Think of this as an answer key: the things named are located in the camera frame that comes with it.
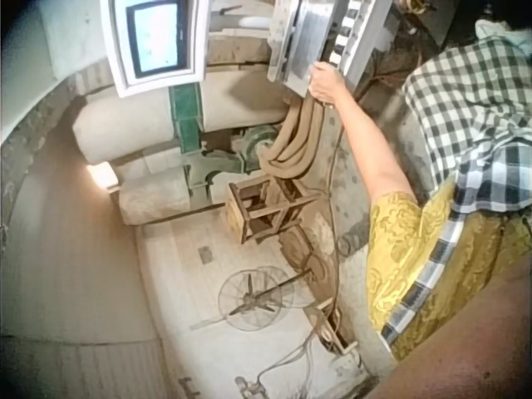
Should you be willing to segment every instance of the yellow shirt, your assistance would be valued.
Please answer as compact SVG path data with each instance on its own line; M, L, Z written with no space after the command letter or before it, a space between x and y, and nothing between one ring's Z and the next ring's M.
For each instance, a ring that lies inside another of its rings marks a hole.
M451 207L454 184L447 181L420 208L405 193L380 198L372 207L367 296L373 327L380 332L423 270L441 236ZM460 311L491 279L531 249L524 216L470 214L444 273L406 330L392 344L403 359Z

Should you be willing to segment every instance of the white frame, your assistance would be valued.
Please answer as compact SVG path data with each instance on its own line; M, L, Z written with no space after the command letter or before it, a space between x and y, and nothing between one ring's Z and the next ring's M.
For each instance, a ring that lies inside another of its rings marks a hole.
M156 0L100 0L101 25L106 43L107 57L118 96L132 96L144 91L168 86L184 85L203 81L205 77L207 41L209 38L209 18L211 0L190 1L190 68L181 71L164 72L158 75L137 78L133 72L131 49L126 29L126 7ZM123 12L118 17L116 8Z

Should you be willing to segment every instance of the floor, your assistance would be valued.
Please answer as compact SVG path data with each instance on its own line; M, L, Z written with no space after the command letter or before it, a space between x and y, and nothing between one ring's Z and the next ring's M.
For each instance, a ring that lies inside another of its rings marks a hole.
M301 307L313 296L304 283L294 286L293 303L299 308L289 309L263 330L243 332L219 320L218 292L231 274L274 266L277 279L294 275L276 238L239 245L222 209L146 225L137 230L137 242L170 381L182 397L194 397L194 392L200 393L198 398L241 397L236 377L256 381L263 369L300 346L311 332ZM205 327L191 329L205 321ZM336 357L317 339L311 348L309 397L341 397L366 379L356 351ZM289 398L302 387L306 372L307 362L301 359L265 374L261 382L270 399Z

